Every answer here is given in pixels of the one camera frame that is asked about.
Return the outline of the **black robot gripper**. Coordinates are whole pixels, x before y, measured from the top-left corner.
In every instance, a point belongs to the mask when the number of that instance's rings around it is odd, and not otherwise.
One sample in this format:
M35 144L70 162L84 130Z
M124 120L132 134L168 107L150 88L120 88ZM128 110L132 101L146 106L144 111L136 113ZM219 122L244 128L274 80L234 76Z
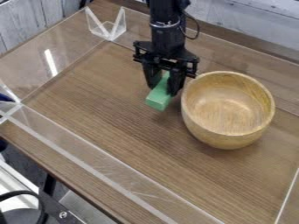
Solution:
M186 24L151 23L151 40L134 42L134 61L144 70L147 86L158 85L163 70L170 71L167 93L176 96L183 88L186 77L194 77L198 71L199 57L186 49Z

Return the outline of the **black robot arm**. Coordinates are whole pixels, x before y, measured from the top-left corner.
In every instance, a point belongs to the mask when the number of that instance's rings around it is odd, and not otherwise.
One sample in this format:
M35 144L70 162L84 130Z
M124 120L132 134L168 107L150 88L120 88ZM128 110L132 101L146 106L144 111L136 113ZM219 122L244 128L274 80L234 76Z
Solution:
M187 18L195 18L186 12L191 0L146 0L150 8L151 40L134 42L134 61L143 65L147 86L154 89L163 78L163 70L170 72L167 93L176 96L187 77L195 78L199 57L186 49L186 39L196 39L200 25L196 24L196 35L186 33Z

